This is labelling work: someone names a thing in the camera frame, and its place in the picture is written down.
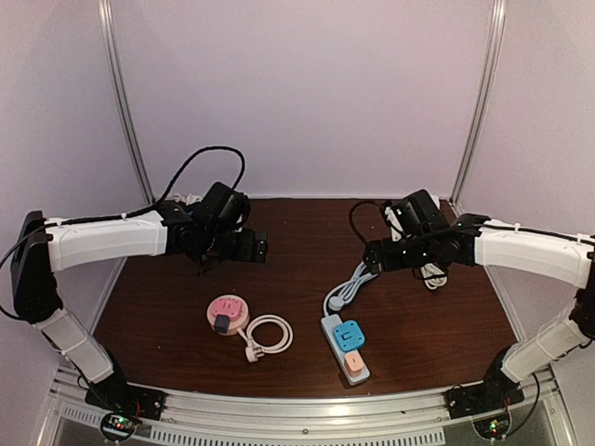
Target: white enclosure wall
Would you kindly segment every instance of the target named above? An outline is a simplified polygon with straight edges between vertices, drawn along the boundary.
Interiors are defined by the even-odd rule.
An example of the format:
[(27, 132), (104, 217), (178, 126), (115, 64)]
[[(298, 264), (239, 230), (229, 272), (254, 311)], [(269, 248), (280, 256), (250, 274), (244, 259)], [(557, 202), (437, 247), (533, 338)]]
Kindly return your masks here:
[[(462, 206), (527, 226), (595, 233), (595, 4), (509, 2), (504, 44)], [(497, 271), (527, 335), (575, 290)], [(593, 444), (595, 348), (555, 366), (579, 444)]]
[[(122, 212), (141, 205), (118, 119), (96, 0), (0, 1), (0, 251), (25, 214)], [(88, 327), (116, 262), (58, 276)], [(0, 301), (12, 310), (7, 269)], [(0, 444), (32, 440), (58, 355), (25, 322), (0, 318)]]
[[(448, 196), (491, 14), (484, 0), (114, 2), (154, 192), (191, 151), (227, 144), (253, 197)], [(201, 161), (180, 190), (237, 171), (229, 154)]]

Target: white power strip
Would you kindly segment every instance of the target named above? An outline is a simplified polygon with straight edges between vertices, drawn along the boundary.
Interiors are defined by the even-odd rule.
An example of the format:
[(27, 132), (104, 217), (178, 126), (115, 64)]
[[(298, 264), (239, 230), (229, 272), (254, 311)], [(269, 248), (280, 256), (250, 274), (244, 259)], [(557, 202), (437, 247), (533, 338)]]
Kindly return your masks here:
[(341, 318), (338, 317), (337, 314), (331, 314), (330, 316), (326, 316), (321, 319), (321, 325), (323, 326), (324, 335), (326, 336), (326, 340), (328, 340), (328, 343), (333, 349), (333, 352), (335, 352), (335, 358), (337, 358), (337, 361), (341, 366), (343, 374), (347, 378), (348, 383), (350, 383), (352, 386), (355, 386), (356, 384), (360, 384), (366, 379), (368, 379), (370, 377), (370, 371), (368, 370), (367, 365), (365, 365), (365, 362), (363, 369), (355, 376), (351, 375), (349, 370), (347, 369), (347, 365), (345, 363), (345, 355), (347, 353), (344, 352), (338, 346), (337, 340), (335, 339), (335, 335), (333, 334), (335, 328), (337, 328), (342, 323), (343, 321), (341, 320)]

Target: white robot arm segment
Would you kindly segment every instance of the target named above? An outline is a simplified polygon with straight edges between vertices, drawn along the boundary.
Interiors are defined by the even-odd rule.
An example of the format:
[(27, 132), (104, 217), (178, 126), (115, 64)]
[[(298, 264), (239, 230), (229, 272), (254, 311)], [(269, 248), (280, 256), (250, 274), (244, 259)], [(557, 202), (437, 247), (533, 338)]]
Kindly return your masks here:
[[(593, 247), (558, 237), (520, 230), (493, 230), (489, 227), (518, 228), (499, 220), (487, 220), (475, 239), (475, 263), (533, 272), (585, 288), (591, 268), (588, 253)], [(578, 234), (579, 241), (594, 240)]]
[(157, 211), (123, 220), (108, 220), (60, 226), (50, 218), (49, 261), (52, 272), (89, 262), (129, 256), (159, 256), (167, 245), (167, 227)]

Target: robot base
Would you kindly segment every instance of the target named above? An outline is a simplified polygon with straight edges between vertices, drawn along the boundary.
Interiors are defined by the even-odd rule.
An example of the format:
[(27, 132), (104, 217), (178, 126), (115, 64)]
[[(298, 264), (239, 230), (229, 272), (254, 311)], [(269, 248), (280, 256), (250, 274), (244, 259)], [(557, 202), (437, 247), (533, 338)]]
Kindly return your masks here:
[(446, 406), (450, 418), (455, 420), (465, 416), (478, 415), (497, 411), (504, 407), (505, 399), (510, 398), (509, 404), (524, 401), (524, 395), (519, 388), (511, 389), (502, 398), (486, 398), (487, 385), (485, 383), (467, 387), (454, 387), (444, 392)]
[[(165, 393), (161, 390), (155, 390), (146, 387), (137, 387), (128, 385), (128, 390), (132, 395), (133, 401), (138, 401), (140, 406), (140, 418), (148, 420), (159, 421), (161, 418), (161, 411), (164, 407)], [(95, 393), (88, 390), (85, 395), (85, 402), (92, 406), (100, 407), (101, 409), (110, 410), (101, 400), (97, 398)], [(130, 405), (123, 410), (123, 413), (129, 416), (136, 416), (136, 404)]]

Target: wooden table surface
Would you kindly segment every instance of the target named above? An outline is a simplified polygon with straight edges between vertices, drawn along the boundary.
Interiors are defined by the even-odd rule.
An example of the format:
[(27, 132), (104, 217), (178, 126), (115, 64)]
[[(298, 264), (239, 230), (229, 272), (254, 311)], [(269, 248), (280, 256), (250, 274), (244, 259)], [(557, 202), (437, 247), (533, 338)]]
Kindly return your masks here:
[[(320, 319), (325, 295), (362, 258), (347, 221), (353, 203), (254, 201), (247, 226), (269, 232), (266, 264), (226, 262), (197, 277), (185, 256), (129, 258), (98, 340), (131, 382), (233, 396), (378, 395), (481, 379), (514, 335), (483, 269), (455, 265), (435, 293), (410, 270), (383, 274), (360, 290), (341, 318), (362, 327), (372, 375), (357, 387), (346, 384)], [(356, 220), (370, 239), (389, 235), (371, 206), (360, 208)], [(248, 363), (244, 341), (215, 334), (206, 321), (208, 304), (224, 294), (243, 297), (253, 318), (274, 313), (288, 320), (291, 348)], [(273, 344), (279, 333), (264, 326), (255, 338)]]

